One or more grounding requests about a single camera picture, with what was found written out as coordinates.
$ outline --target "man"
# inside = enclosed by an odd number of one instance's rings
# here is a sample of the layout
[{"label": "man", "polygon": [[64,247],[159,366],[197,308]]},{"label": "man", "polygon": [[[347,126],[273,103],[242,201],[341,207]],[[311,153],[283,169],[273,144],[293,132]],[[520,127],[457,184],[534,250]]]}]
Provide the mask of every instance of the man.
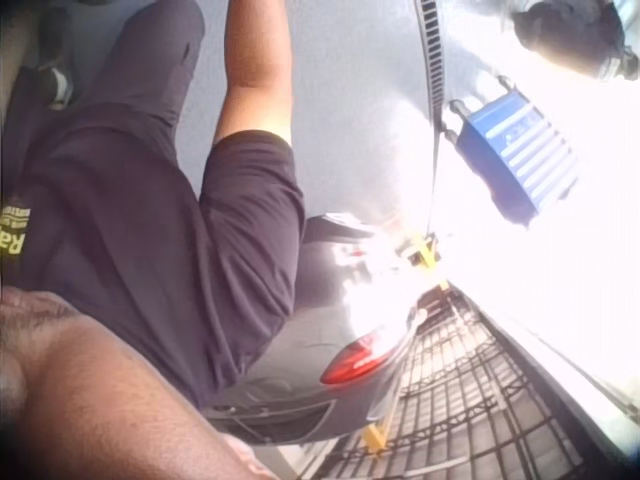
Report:
[{"label": "man", "polygon": [[513,13],[522,45],[578,73],[607,80],[638,79],[638,57],[625,47],[625,33],[612,0],[598,0],[599,15],[589,18],[568,0],[536,3]]},{"label": "man", "polygon": [[133,16],[95,84],[31,142],[4,206],[3,432],[37,473],[255,478],[197,410],[293,304],[304,211],[284,0],[229,1],[198,200],[173,140],[203,35],[194,0]]}]

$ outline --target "skin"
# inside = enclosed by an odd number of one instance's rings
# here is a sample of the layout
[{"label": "skin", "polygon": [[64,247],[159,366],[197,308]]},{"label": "skin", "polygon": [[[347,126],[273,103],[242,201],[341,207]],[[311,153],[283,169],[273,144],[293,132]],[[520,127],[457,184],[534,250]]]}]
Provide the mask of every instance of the skin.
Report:
[{"label": "skin", "polygon": [[[215,141],[264,130],[291,142],[284,0],[230,0],[228,91]],[[2,435],[64,479],[274,478],[220,436],[137,352],[49,293],[2,290]]]}]

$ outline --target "blue object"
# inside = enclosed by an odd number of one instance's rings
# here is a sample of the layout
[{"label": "blue object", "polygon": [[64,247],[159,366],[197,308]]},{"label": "blue object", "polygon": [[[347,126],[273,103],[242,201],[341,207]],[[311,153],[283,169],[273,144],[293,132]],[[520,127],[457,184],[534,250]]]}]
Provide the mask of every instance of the blue object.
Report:
[{"label": "blue object", "polygon": [[518,90],[464,120],[456,147],[508,220],[528,226],[578,179],[567,141]]}]

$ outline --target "red taillight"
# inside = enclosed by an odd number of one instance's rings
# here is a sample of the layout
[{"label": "red taillight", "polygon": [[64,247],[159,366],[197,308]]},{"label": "red taillight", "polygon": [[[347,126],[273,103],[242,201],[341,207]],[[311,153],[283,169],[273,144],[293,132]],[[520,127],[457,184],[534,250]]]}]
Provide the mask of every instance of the red taillight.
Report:
[{"label": "red taillight", "polygon": [[399,346],[397,335],[381,327],[345,347],[322,374],[326,385],[346,383],[371,372],[393,355]]}]

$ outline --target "metal ramp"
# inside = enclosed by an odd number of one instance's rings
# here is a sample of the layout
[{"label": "metal ramp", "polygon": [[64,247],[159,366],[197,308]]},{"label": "metal ramp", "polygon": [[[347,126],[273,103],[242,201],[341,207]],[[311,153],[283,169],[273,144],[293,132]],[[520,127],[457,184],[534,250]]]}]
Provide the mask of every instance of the metal ramp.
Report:
[{"label": "metal ramp", "polygon": [[463,296],[449,297],[407,357],[385,449],[341,439],[313,478],[591,478],[600,451],[512,353]]}]

